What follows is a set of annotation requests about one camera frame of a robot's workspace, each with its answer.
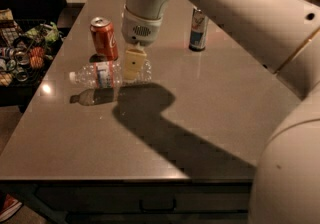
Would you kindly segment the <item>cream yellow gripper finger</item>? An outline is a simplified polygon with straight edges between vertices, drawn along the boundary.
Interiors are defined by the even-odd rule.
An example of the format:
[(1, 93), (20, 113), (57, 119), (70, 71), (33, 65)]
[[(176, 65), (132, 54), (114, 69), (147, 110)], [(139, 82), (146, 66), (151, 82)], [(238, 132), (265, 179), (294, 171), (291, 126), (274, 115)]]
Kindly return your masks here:
[(147, 54), (143, 50), (128, 48), (124, 55), (123, 78), (134, 80), (142, 69)]

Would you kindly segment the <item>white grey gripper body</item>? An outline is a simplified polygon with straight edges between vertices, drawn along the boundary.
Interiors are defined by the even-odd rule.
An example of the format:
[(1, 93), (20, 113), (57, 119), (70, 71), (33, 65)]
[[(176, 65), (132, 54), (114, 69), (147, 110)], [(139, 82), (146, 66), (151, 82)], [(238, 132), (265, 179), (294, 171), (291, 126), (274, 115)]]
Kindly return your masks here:
[(122, 36), (129, 44), (151, 45), (158, 37), (169, 0), (126, 0)]

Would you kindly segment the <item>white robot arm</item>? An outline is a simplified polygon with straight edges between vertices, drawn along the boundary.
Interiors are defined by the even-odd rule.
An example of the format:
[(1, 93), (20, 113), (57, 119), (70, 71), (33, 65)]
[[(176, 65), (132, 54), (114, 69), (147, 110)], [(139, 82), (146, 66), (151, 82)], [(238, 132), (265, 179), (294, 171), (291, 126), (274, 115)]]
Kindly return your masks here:
[[(148, 46), (168, 0), (126, 0), (122, 34)], [(320, 8), (305, 0), (189, 0), (301, 100), (261, 154), (248, 224), (320, 224)]]

